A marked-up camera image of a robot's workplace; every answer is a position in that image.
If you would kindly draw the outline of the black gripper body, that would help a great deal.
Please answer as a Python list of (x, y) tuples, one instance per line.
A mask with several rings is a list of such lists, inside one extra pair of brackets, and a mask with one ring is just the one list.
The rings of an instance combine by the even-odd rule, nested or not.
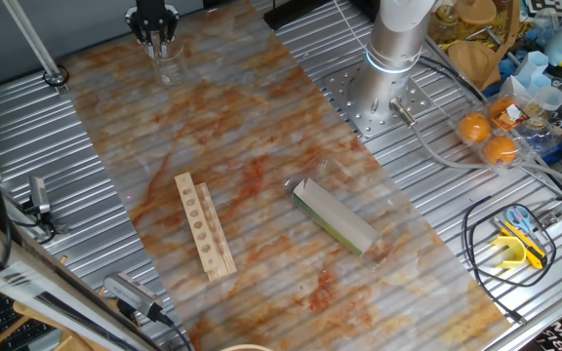
[(125, 14), (125, 23), (137, 37), (150, 37), (152, 32), (173, 37), (179, 19), (178, 10), (164, 0), (136, 0), (136, 5)]

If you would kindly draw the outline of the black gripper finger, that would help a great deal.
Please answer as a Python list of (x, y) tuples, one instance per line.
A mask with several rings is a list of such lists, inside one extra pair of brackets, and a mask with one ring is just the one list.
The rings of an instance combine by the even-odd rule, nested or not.
[(174, 25), (167, 24), (159, 31), (159, 58), (169, 59), (178, 53), (175, 29)]
[(137, 41), (144, 47), (151, 59), (156, 58), (156, 49), (153, 42), (153, 33), (157, 31), (154, 24), (134, 24), (132, 31), (137, 37)]

